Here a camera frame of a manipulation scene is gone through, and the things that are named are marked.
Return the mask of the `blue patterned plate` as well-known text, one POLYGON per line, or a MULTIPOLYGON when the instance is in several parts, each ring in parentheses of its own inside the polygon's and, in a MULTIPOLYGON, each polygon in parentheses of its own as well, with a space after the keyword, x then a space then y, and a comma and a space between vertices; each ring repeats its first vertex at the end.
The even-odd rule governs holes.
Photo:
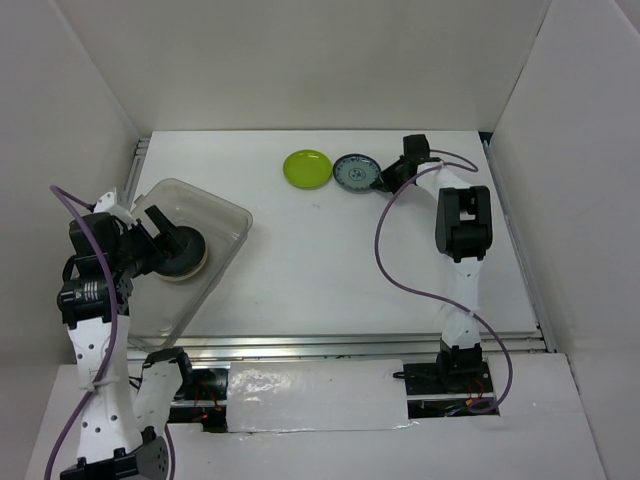
POLYGON ((365 193, 381 174, 380 165, 371 157, 353 153, 338 158, 333 165, 334 180, 345 190, 352 193, 365 193))

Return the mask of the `yellow brown patterned plate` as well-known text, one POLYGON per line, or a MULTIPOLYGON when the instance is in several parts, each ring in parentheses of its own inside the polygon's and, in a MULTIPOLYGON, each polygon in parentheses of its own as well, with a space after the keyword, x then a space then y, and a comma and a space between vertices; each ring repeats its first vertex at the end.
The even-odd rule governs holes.
POLYGON ((188 272, 183 272, 180 274, 175 274, 175 275, 164 275, 161 273, 157 273, 157 276, 159 278, 161 278, 164 281, 168 281, 168 282, 182 282, 182 281, 186 281, 196 275, 199 274, 199 272, 203 269, 203 266, 197 266, 196 268, 189 270, 188 272))

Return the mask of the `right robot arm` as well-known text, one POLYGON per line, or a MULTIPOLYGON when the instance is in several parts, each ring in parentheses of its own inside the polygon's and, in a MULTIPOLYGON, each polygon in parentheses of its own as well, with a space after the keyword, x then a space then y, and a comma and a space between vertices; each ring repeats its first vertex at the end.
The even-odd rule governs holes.
POLYGON ((435 373, 427 379, 436 381, 450 392, 458 391, 482 376, 483 352, 475 313, 480 270, 493 242, 490 190, 485 185, 464 181, 454 173, 456 168, 472 173, 478 171, 478 167, 466 159, 451 163, 433 157, 426 136, 412 134, 403 138, 403 153, 399 159, 384 169, 372 185, 373 189, 392 195, 376 225, 376 264, 390 283, 413 294, 418 291, 392 279, 382 265, 382 227, 393 203, 409 187, 419 187, 436 200, 434 239, 438 252, 452 269, 452 283, 447 294, 422 294, 443 303, 440 351, 435 373))

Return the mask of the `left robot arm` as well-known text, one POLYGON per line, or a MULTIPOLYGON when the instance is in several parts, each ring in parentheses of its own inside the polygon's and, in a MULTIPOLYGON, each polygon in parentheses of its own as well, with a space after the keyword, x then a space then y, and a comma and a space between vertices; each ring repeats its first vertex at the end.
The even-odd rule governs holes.
POLYGON ((149 354, 131 376, 127 345, 133 278, 157 270, 181 251, 177 228, 158 208, 153 237, 120 206, 94 206, 75 215, 69 236, 75 254, 65 266, 57 303, 76 356, 83 396, 52 452, 73 425, 80 427, 76 461, 62 479, 172 479, 176 451, 168 429, 171 404, 196 390, 186 352, 172 347, 149 354), (175 242, 164 247, 165 240, 175 242))

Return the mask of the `black plate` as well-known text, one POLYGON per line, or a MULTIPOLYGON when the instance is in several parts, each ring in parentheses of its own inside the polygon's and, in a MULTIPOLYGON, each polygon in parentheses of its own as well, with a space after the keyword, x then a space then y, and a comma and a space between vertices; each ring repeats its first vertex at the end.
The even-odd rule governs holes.
POLYGON ((203 235, 196 229, 188 226, 178 226, 184 252, 176 258, 167 259, 155 270, 164 275, 175 275, 188 272, 200 266, 207 256, 207 244, 203 235))

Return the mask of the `green plate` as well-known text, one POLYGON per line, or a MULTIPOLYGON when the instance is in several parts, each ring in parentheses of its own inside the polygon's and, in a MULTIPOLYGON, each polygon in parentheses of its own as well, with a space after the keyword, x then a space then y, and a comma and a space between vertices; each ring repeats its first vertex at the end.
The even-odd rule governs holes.
POLYGON ((324 186, 332 176, 332 162, 323 153, 304 149, 286 157, 283 175, 287 182, 299 189, 317 189, 324 186))

